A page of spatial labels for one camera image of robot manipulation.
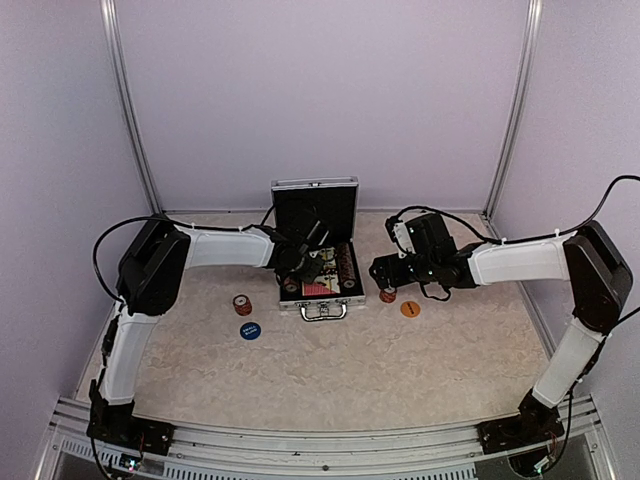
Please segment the orange chip stack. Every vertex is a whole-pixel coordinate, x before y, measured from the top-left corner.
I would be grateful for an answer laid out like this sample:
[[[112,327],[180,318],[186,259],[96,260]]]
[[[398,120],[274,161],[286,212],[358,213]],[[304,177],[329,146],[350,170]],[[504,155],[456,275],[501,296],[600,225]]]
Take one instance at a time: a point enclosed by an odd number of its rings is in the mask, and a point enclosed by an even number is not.
[[[233,307],[239,316],[248,316],[252,313],[253,307],[249,297],[245,294],[236,295],[233,300]]]
[[[383,303],[387,304],[395,302],[397,299],[397,289],[392,287],[381,289],[379,292],[379,299]]]

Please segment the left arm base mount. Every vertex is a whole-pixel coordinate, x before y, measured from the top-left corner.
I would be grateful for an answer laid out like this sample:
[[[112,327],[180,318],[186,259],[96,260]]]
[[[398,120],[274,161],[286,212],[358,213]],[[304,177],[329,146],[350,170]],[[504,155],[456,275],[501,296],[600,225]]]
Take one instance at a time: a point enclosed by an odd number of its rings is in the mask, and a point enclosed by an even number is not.
[[[134,401],[109,403],[102,397],[97,380],[91,381],[89,397],[89,438],[142,453],[168,455],[176,429],[173,424],[134,416]]]

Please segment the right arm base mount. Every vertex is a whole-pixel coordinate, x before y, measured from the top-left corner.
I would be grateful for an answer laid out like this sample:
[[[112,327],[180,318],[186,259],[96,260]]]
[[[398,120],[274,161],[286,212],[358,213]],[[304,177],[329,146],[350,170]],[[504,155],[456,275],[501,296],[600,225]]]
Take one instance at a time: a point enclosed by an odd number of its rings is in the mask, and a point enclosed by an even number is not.
[[[493,454],[549,441],[565,434],[558,408],[549,408],[529,390],[518,413],[476,426],[484,454]]]

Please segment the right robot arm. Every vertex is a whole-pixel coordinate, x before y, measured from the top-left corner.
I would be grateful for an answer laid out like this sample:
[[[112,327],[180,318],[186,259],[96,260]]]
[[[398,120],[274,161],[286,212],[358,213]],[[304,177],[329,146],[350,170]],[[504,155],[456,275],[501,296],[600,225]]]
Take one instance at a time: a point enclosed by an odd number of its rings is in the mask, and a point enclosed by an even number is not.
[[[569,297],[571,320],[530,391],[536,405],[511,423],[518,442],[535,442],[550,427],[546,409],[556,407],[586,375],[606,338],[623,320],[633,273],[613,240],[594,219],[569,231],[530,239],[478,235],[464,246],[457,245],[439,213],[407,221],[392,216],[386,230],[396,250],[375,258],[369,268],[382,291],[435,284],[447,300],[454,289],[551,283]]]

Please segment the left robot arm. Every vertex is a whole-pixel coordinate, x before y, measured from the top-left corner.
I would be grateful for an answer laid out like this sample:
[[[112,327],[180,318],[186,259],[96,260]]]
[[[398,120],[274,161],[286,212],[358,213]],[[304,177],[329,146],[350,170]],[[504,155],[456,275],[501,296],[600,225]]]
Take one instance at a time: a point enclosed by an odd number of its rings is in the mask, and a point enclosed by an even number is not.
[[[93,422],[121,445],[140,434],[132,412],[143,349],[159,317],[173,308],[185,271],[244,266],[310,282],[321,270],[316,252],[329,236],[314,213],[283,227],[205,226],[164,215],[137,220],[142,227],[121,257],[115,288],[107,291],[115,316],[104,343],[103,369],[90,388]]]

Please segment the blue playing card deck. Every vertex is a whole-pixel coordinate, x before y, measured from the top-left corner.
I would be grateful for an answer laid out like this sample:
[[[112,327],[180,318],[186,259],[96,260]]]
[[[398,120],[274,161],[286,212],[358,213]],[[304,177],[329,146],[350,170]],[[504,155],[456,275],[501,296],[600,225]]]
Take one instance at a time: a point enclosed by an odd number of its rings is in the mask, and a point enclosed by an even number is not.
[[[335,270],[337,268],[336,251],[333,247],[319,250],[317,257],[322,260],[324,270]]]

